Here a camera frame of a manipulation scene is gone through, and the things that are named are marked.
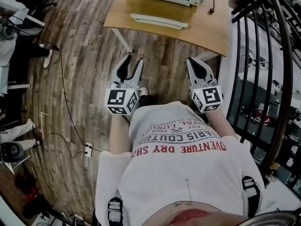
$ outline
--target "power cable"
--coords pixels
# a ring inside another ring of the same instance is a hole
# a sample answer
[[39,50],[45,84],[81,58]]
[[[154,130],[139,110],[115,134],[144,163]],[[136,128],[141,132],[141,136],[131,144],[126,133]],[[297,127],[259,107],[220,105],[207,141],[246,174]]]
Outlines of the power cable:
[[98,173],[93,169],[93,167],[91,167],[91,165],[90,165],[90,158],[89,157],[88,157],[88,165],[93,170],[93,172],[95,172],[98,175]]
[[84,152],[84,151],[80,151],[80,152],[76,153],[75,156],[72,156],[72,155],[71,155],[71,151],[70,151],[70,149],[69,149],[69,147],[68,147],[68,143],[67,143],[66,139],[65,139],[61,134],[56,133],[56,132],[52,132],[52,133],[49,133],[48,135],[46,135],[45,138],[44,138],[44,140],[43,140],[43,142],[42,142],[43,144],[44,144],[45,140],[47,139],[47,137],[49,137],[50,135],[58,135],[58,136],[60,136],[60,137],[64,140],[64,142],[65,142],[65,144],[66,144],[66,146],[67,146],[67,148],[68,148],[69,155],[70,155],[70,157],[71,157],[72,159],[74,159],[74,158],[75,158],[78,154],[80,154],[80,153],[87,154],[87,153]]
[[22,23],[24,23],[24,20],[23,19],[20,19],[20,18],[18,18],[18,17],[16,17],[16,16],[14,16],[14,15],[9,15],[9,14],[1,14],[0,16],[2,16],[2,17],[4,17],[5,16],[5,18],[6,17],[15,17],[16,19],[18,19],[18,20],[20,20],[20,21],[22,21]]
[[214,9],[215,9],[215,0],[213,0],[213,8],[209,9],[209,13],[210,14],[214,13]]
[[[25,32],[25,31],[23,31],[23,30],[21,30],[21,29],[19,29],[19,28],[16,28],[16,29],[17,29],[18,31],[24,32],[24,33],[29,34],[30,36],[32,36],[30,33]],[[65,102],[66,102],[67,110],[68,110],[68,113],[69,113],[71,122],[72,122],[72,124],[73,124],[73,126],[74,126],[74,129],[75,129],[75,131],[76,131],[76,134],[77,134],[77,136],[78,136],[80,142],[82,143],[82,145],[87,146],[87,145],[83,142],[83,140],[81,139],[81,137],[80,137],[80,135],[79,135],[79,132],[78,132],[78,130],[77,130],[75,124],[74,124],[74,121],[73,121],[73,118],[72,118],[72,115],[71,115],[71,112],[70,112],[70,109],[69,109],[69,106],[68,106],[67,97],[66,97],[66,89],[65,89],[64,76],[63,76],[63,55],[62,55],[60,49],[58,48],[58,46],[56,46],[55,44],[53,44],[53,43],[51,43],[51,42],[49,42],[49,41],[46,41],[46,40],[44,40],[44,39],[42,39],[42,38],[40,38],[40,37],[37,37],[37,39],[42,40],[42,41],[44,41],[44,42],[46,42],[46,43],[51,44],[52,48],[53,48],[55,51],[57,51],[57,52],[60,53],[61,72],[62,72],[62,80],[63,80],[63,91],[64,91],[64,99],[65,99]],[[124,118],[124,120],[126,120],[125,122],[129,124],[129,120],[128,120],[127,118]],[[61,134],[59,134],[59,133],[53,133],[53,134],[56,134],[56,135],[61,136],[61,137],[64,139],[65,143],[67,144],[65,138],[64,138]],[[102,152],[101,150],[98,150],[98,149],[95,149],[95,148],[92,148],[92,150],[96,150],[96,151]]]

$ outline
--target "strap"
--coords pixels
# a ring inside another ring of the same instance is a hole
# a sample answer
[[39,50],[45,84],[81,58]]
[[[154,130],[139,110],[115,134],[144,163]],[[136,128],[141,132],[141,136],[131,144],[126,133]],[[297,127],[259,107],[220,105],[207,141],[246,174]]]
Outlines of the strap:
[[122,200],[118,197],[112,198],[108,203],[108,220],[110,226],[123,226]]
[[260,190],[252,177],[245,176],[242,179],[243,189],[248,197],[248,217],[254,217],[260,200]]

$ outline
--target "cord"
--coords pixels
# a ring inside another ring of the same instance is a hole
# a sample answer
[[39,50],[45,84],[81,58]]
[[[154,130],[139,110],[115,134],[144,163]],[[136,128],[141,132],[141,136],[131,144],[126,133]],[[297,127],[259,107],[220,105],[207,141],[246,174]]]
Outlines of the cord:
[[22,21],[22,23],[24,23],[24,20],[23,19],[20,19],[20,18],[18,18],[18,17],[16,17],[16,16],[14,16],[14,15],[9,15],[9,14],[1,14],[0,16],[2,16],[2,17],[4,17],[4,16],[6,16],[6,17],[15,17],[16,19],[18,19],[18,20],[20,20],[20,21]]
[[90,158],[89,157],[88,157],[88,165],[93,170],[93,172],[95,172],[98,175],[98,173],[93,169],[93,167],[91,167],[91,165],[90,165]]
[[77,131],[77,129],[76,129],[76,127],[75,127],[75,124],[74,124],[73,119],[72,119],[72,116],[71,116],[71,112],[70,112],[69,107],[68,107],[68,102],[67,102],[67,98],[66,98],[66,90],[65,90],[65,82],[64,82],[64,74],[63,74],[63,55],[62,55],[60,49],[59,49],[56,45],[52,45],[52,47],[53,47],[56,51],[58,51],[58,52],[60,53],[60,55],[61,55],[61,71],[62,71],[62,79],[63,79],[64,97],[65,97],[65,102],[66,102],[67,110],[68,110],[68,113],[69,113],[69,115],[70,115],[70,119],[71,119],[72,124],[73,124],[73,126],[74,126],[74,129],[75,129],[75,131],[76,131],[76,134],[77,134],[77,136],[79,137],[80,142],[81,142],[84,146],[86,146],[86,144],[81,140],[81,138],[80,138],[80,136],[79,136],[79,132]]
[[128,125],[130,126],[130,121],[127,117],[125,117],[124,115],[121,115],[121,118],[123,119],[123,121]]
[[18,30],[19,32],[26,33],[26,34],[28,34],[28,35],[34,37],[34,38],[37,38],[37,39],[42,40],[42,41],[44,41],[44,42],[46,42],[46,43],[49,43],[49,44],[51,44],[52,46],[55,46],[55,47],[58,49],[58,47],[57,47],[55,44],[50,43],[50,42],[48,42],[48,41],[46,41],[46,40],[44,40],[44,39],[42,39],[42,38],[39,38],[37,35],[34,36],[34,35],[32,35],[31,33],[28,33],[28,32],[26,32],[26,31],[24,31],[24,30],[22,30],[22,29],[19,29],[15,23],[13,23],[13,22],[11,22],[11,21],[9,21],[9,22],[12,23],[14,26],[8,25],[8,22],[6,21],[6,24],[5,24],[6,27],[11,27],[11,28],[13,28],[13,29]]
[[[19,28],[16,28],[16,29],[19,30],[19,31],[21,31],[21,32],[24,32],[24,33],[27,33],[27,34],[31,35],[30,33],[25,32],[25,31],[22,31],[22,30],[19,29]],[[80,135],[79,135],[79,132],[78,132],[78,130],[77,130],[75,124],[74,124],[74,121],[73,121],[71,112],[70,112],[70,110],[69,110],[69,106],[68,106],[68,102],[67,102],[67,97],[66,97],[66,90],[65,90],[64,76],[63,76],[63,55],[62,55],[60,49],[58,48],[58,46],[56,46],[55,44],[53,44],[53,43],[51,43],[51,42],[48,42],[48,41],[46,41],[46,40],[44,40],[44,39],[42,39],[42,38],[38,38],[38,39],[40,39],[40,40],[42,40],[42,41],[44,41],[44,42],[46,42],[46,43],[51,44],[51,45],[52,45],[52,48],[53,48],[55,51],[57,51],[57,52],[60,53],[60,58],[61,58],[61,72],[62,72],[62,80],[63,80],[63,90],[64,90],[64,98],[65,98],[67,110],[68,110],[68,113],[69,113],[71,122],[72,122],[72,124],[73,124],[73,126],[74,126],[74,129],[75,129],[75,131],[76,131],[76,134],[77,134],[77,136],[78,136],[80,142],[82,143],[82,145],[87,146],[87,145],[83,142],[83,140],[81,139],[81,137],[80,137]],[[124,120],[126,120],[125,122],[129,125],[129,120],[128,120],[126,117],[124,118]]]
[[80,154],[80,153],[87,154],[87,153],[84,152],[84,151],[80,151],[80,152],[76,153],[75,156],[72,156],[72,155],[71,155],[71,152],[70,152],[70,149],[69,149],[69,147],[68,147],[68,143],[67,143],[66,139],[65,139],[61,134],[56,133],[56,132],[52,132],[52,133],[49,133],[48,135],[46,135],[42,143],[44,143],[45,140],[47,139],[47,137],[49,137],[50,135],[58,135],[58,136],[60,136],[60,137],[64,140],[64,142],[65,142],[65,144],[66,144],[66,146],[67,146],[67,148],[68,148],[69,155],[70,155],[70,157],[71,157],[72,159],[74,159],[74,158],[75,158],[78,154]]
[[215,0],[213,0],[213,8],[209,9],[209,13],[210,14],[214,13],[214,9],[215,9]]

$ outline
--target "white sneaker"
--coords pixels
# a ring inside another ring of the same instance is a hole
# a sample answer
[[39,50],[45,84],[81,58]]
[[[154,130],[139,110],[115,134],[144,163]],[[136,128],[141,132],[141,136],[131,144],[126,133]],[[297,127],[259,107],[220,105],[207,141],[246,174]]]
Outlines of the white sneaker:
[[150,94],[149,90],[146,87],[141,87],[139,89],[139,92],[140,92],[140,96],[148,96]]
[[31,124],[31,128],[32,129],[36,129],[36,125],[33,123],[33,121],[31,119],[28,119],[27,120],[27,123],[30,123]]
[[44,58],[44,68],[48,67],[48,65],[50,63],[50,59],[51,59],[52,53],[53,53],[53,51],[50,49],[49,50],[49,55]]

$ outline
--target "black railing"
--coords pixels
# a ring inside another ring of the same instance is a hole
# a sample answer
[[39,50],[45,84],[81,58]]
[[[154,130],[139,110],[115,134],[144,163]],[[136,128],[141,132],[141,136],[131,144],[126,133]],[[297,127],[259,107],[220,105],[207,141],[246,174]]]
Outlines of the black railing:
[[[275,160],[277,153],[281,147],[282,137],[285,132],[285,126],[288,119],[288,113],[291,105],[292,99],[292,91],[293,91],[293,56],[292,56],[292,45],[293,48],[298,49],[301,47],[301,40],[298,30],[294,28],[290,28],[292,34],[289,33],[287,24],[290,26],[294,25],[293,20],[297,21],[296,14],[290,16],[290,21],[285,17],[282,6],[280,4],[285,2],[285,0],[243,0],[239,3],[239,5],[232,11],[232,14],[236,14],[236,16],[232,19],[233,23],[237,23],[238,28],[238,51],[237,51],[237,63],[236,63],[236,72],[233,86],[233,93],[230,100],[230,106],[227,114],[227,119],[230,121],[232,127],[236,131],[237,134],[241,136],[241,142],[245,139],[250,141],[254,146],[251,149],[251,153],[255,152],[256,147],[264,150],[265,156],[259,165],[259,169],[261,171],[261,175],[264,177],[268,173],[268,170]],[[291,8],[286,8],[286,13],[291,12]],[[256,14],[255,10],[261,8],[263,17]],[[276,13],[276,18],[267,11],[266,8],[271,8]],[[255,45],[256,45],[256,64],[255,64],[255,75],[254,75],[254,83],[252,89],[252,96],[249,103],[248,111],[245,113],[246,121],[244,125],[241,127],[238,126],[239,118],[241,117],[241,109],[243,106],[243,101],[246,96],[246,83],[248,77],[248,59],[249,59],[249,34],[248,34],[248,21],[247,18],[249,13],[252,12],[252,20],[255,26]],[[260,122],[256,125],[256,132],[249,132],[249,126],[252,123],[252,115],[254,113],[256,96],[258,94],[258,82],[259,82],[259,73],[260,73],[260,40],[259,40],[259,24],[257,17],[260,17],[260,20],[264,23],[260,25],[261,28],[264,28],[267,33],[267,42],[268,42],[268,77],[267,77],[267,87],[266,94],[264,98],[264,106],[261,111]],[[237,98],[237,93],[239,93],[239,89],[237,88],[238,83],[238,74],[240,68],[240,52],[241,52],[241,42],[240,42],[240,19],[244,18],[245,21],[245,31],[246,31],[246,46],[245,46],[245,66],[244,66],[244,78],[242,81],[241,92],[239,96],[239,103],[237,106],[237,110],[234,109],[234,99]],[[282,86],[282,97],[280,108],[278,109],[278,116],[276,120],[276,124],[269,142],[261,139],[262,129],[264,127],[265,118],[268,113],[270,98],[271,98],[271,88],[272,88],[272,75],[273,75],[273,51],[272,51],[272,38],[271,38],[271,30],[275,28],[272,24],[274,22],[278,23],[279,31],[278,34],[281,36],[281,40],[279,42],[282,46],[283,53],[283,86]]]

